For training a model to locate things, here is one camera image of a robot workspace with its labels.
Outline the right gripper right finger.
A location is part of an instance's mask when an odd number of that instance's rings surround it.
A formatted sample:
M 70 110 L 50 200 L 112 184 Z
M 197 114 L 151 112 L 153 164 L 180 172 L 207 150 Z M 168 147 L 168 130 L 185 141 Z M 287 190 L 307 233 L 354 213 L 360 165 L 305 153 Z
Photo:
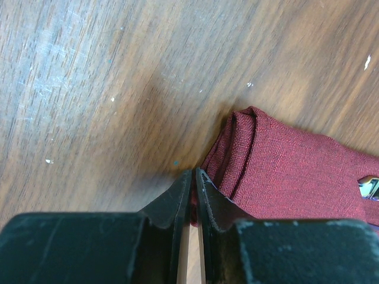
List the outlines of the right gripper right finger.
M 378 235 L 358 220 L 258 220 L 196 170 L 202 283 L 377 283 Z

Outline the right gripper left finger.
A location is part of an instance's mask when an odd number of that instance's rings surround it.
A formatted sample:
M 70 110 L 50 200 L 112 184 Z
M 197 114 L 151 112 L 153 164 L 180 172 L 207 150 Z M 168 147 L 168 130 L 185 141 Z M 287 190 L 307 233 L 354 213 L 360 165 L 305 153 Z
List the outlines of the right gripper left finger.
M 138 212 L 34 212 L 1 231 L 2 283 L 185 283 L 192 173 Z

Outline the dark red cloth napkin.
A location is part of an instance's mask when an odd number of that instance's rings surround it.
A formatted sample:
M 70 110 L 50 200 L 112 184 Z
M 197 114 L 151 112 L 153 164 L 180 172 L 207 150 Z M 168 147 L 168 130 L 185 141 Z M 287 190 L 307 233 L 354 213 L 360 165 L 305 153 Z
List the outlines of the dark red cloth napkin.
M 353 218 L 378 225 L 378 202 L 358 182 L 378 176 L 378 158 L 289 127 L 251 106 L 236 111 L 201 168 L 257 219 Z

